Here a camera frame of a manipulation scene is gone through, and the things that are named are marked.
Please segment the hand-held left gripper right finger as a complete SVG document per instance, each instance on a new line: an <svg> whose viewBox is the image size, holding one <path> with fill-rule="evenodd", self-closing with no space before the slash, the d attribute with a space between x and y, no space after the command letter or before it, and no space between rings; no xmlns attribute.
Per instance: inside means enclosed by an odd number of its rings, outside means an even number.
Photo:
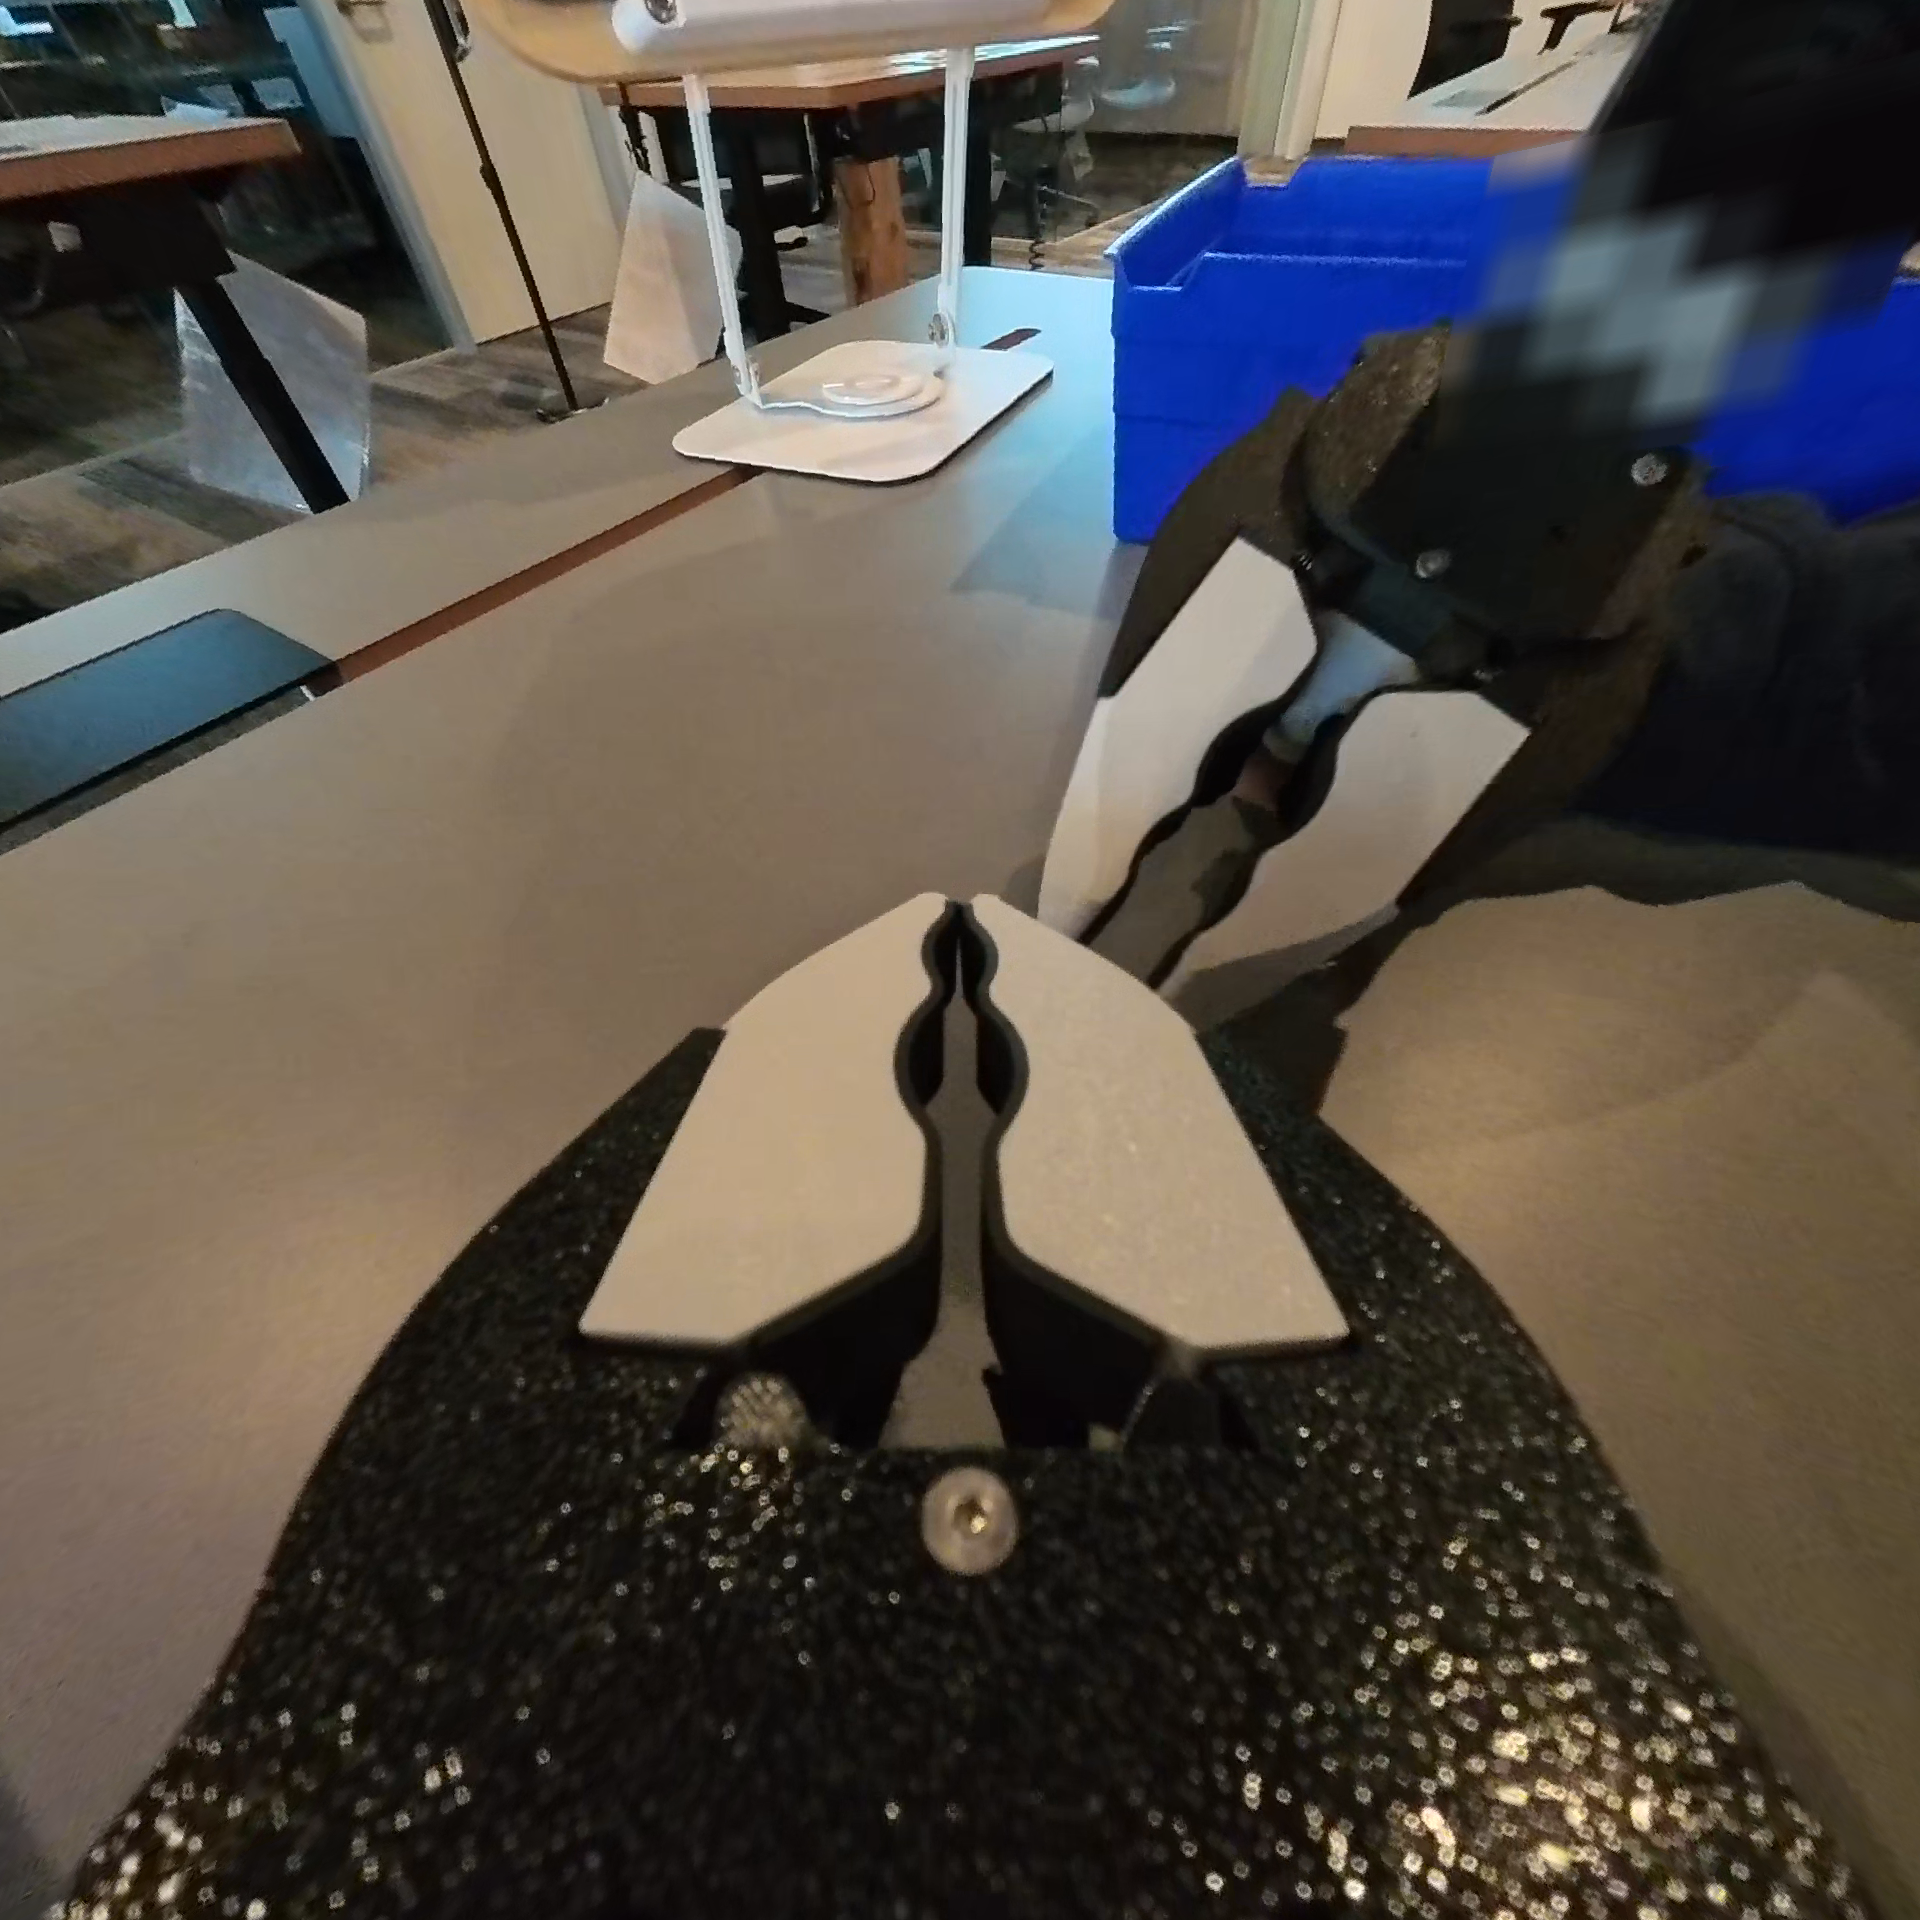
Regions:
<svg viewBox="0 0 1920 1920"><path fill-rule="evenodd" d="M966 904L988 1388L1015 1448L1215 1446L1222 1366L1350 1323L1188 1021L996 896Z"/></svg>

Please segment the white door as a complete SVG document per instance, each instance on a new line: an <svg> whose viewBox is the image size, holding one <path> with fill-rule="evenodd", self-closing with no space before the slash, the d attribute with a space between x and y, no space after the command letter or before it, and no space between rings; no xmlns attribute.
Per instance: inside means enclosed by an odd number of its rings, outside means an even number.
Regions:
<svg viewBox="0 0 1920 1920"><path fill-rule="evenodd" d="M381 200L422 292L458 348L529 330L536 312L482 181L428 5L302 2L351 110ZM632 168L607 110L472 32L458 74L553 319L609 301Z"/></svg>

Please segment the wooden log post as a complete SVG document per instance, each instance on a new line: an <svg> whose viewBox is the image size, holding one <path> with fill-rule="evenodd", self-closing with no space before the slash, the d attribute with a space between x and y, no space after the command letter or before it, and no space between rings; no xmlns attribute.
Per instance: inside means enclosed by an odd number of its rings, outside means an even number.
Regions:
<svg viewBox="0 0 1920 1920"><path fill-rule="evenodd" d="M848 303L900 292L913 276L900 159L839 158L831 163L831 195Z"/></svg>

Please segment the black tripod pole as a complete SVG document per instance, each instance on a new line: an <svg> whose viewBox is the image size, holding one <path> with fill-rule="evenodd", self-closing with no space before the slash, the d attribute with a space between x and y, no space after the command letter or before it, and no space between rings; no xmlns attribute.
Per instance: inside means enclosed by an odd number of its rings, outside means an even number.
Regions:
<svg viewBox="0 0 1920 1920"><path fill-rule="evenodd" d="M482 119L479 119L479 115L472 104L472 95L470 95L469 84L465 84L463 61L472 51L472 39L469 34L465 26L463 26L463 11L461 11L458 5L449 5L449 2L422 2L422 8L428 11L431 34L434 34L436 45L438 45L438 60L440 60L440 63L447 74L447 83L453 86L455 104L458 110L458 116L463 120L463 130L465 130L469 141L470 141L478 175L482 181L482 187L487 190L487 196L488 196L488 200L493 205L493 212L495 212L495 222L497 222L497 227L505 236L505 242L508 242L508 250L511 253L511 262L514 262L514 269L517 269L517 276L519 276L519 286L526 292L527 303L533 308L535 326L536 326L536 334L540 334L543 351L546 351L546 362L549 362L550 373L553 373L553 382L550 382L553 391L549 396L541 396L535 413L541 422L558 422L561 418L574 418L575 413L582 411L582 405L580 405L578 391L574 386L567 356L560 348L556 324L553 324L553 319L546 310L541 291L536 286L533 260L526 252L526 245L521 242L521 229L519 229L519 223L511 215L508 190L505 190L505 182L502 182L502 179L495 168L495 159L493 159L487 133L482 127Z"/></svg>

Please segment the white desk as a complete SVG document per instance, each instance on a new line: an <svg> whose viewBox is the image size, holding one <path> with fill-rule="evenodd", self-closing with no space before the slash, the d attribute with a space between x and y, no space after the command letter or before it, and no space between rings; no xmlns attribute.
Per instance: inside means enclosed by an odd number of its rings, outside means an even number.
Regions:
<svg viewBox="0 0 1920 1920"><path fill-rule="evenodd" d="M1511 55L1431 86L1370 123L1352 120L1352 158L1490 159L1582 138L1638 51L1637 32L1598 32L1550 53Z"/></svg>

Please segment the long wooden table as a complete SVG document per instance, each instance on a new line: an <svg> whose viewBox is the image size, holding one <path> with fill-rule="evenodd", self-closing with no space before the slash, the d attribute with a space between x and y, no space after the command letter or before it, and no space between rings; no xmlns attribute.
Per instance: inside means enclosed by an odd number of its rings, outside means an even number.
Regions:
<svg viewBox="0 0 1920 1920"><path fill-rule="evenodd" d="M1066 61L1095 45L1096 37L1080 30L991 42L976 53L962 159L959 234L966 267L983 269L991 262L991 133L1013 125L1013 100L1040 104L1031 76L1045 76L1047 88L1058 94ZM708 91L712 141L725 163L721 175L728 181L740 238L740 303L751 336L765 343L821 312L785 299L776 262L776 192L765 181L760 138L776 119L806 120L806 141L816 158L813 181L830 187L831 163L839 158L900 159L909 150L909 133L936 130L935 116L944 108L944 55L920 51L742 69L711 83Z"/></svg>

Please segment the white folded paper sheet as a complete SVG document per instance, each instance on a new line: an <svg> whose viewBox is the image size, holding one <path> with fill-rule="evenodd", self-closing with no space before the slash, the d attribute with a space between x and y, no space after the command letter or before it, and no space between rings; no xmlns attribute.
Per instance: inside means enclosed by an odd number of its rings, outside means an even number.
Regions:
<svg viewBox="0 0 1920 1920"><path fill-rule="evenodd" d="M704 205L640 174L615 267L604 359L609 371L650 389L725 351L725 303Z"/></svg>

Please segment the wooden table with black legs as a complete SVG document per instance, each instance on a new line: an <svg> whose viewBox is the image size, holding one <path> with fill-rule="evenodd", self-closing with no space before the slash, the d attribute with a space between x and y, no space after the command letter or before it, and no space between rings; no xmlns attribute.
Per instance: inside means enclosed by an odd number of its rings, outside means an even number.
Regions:
<svg viewBox="0 0 1920 1920"><path fill-rule="evenodd" d="M184 295L313 512L328 512L345 499L220 288L233 267L220 196L239 172L300 152L276 116L7 119L1 312L10 324L80 303Z"/></svg>

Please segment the blue plastic bin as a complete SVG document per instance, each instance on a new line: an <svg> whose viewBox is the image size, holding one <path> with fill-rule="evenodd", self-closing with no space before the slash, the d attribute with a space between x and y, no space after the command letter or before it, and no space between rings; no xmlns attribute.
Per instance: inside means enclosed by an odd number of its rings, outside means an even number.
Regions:
<svg viewBox="0 0 1920 1920"><path fill-rule="evenodd" d="M1473 310L1506 196L1486 158L1311 158L1288 181L1225 159L1110 250L1112 490L1145 543L1277 396L1322 397L1366 339ZM1694 437L1713 493L1794 491L1833 522L1916 506L1918 291L1807 336L1770 394Z"/></svg>

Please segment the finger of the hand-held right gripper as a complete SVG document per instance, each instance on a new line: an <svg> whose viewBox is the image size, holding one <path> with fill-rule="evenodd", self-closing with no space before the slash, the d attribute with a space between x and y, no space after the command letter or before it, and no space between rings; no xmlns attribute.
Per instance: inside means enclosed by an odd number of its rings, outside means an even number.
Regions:
<svg viewBox="0 0 1920 1920"><path fill-rule="evenodd" d="M1114 691L1098 692L1041 861L1041 924L1080 936L1152 835L1193 805L1213 748L1305 683L1317 630L1293 572L1228 543Z"/></svg>
<svg viewBox="0 0 1920 1920"><path fill-rule="evenodd" d="M1208 997L1238 973L1284 986L1391 920L1527 741L1522 723L1473 692L1377 692L1358 706L1335 741L1326 796L1256 858L1160 994Z"/></svg>

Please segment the person's right forearm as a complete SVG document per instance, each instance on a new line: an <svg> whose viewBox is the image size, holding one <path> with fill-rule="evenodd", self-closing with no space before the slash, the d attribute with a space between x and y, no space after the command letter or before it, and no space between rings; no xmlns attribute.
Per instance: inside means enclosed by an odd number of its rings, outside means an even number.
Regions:
<svg viewBox="0 0 1920 1920"><path fill-rule="evenodd" d="M1834 526L1730 496L1630 635L1520 676L1522 752L1404 894L1420 924L1592 887L1775 883L1916 920L1916 506Z"/></svg>

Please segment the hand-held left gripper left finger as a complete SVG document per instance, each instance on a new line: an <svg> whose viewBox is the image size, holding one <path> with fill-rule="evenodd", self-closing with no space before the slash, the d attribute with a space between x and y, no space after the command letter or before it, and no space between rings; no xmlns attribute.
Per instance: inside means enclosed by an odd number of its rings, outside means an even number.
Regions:
<svg viewBox="0 0 1920 1920"><path fill-rule="evenodd" d="M580 1335L784 1380L844 1448L881 1438L938 1318L958 908L912 896L726 1021Z"/></svg>

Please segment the wooden board document stand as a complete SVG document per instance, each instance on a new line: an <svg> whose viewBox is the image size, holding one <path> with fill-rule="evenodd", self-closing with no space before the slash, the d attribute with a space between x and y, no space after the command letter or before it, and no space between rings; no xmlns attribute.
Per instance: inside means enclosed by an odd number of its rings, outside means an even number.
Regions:
<svg viewBox="0 0 1920 1920"><path fill-rule="evenodd" d="M1040 351L958 341L964 284L968 88L976 53L1001 42L1064 39L1095 26L1095 2L676 2L476 5L521 61L578 84L665 83L687 115L717 339L735 397L673 437L695 461L897 484L970 444L1041 379ZM944 84L944 231L924 343L840 343L762 378L735 292L712 147L716 91L740 76L818 74L935 55Z"/></svg>

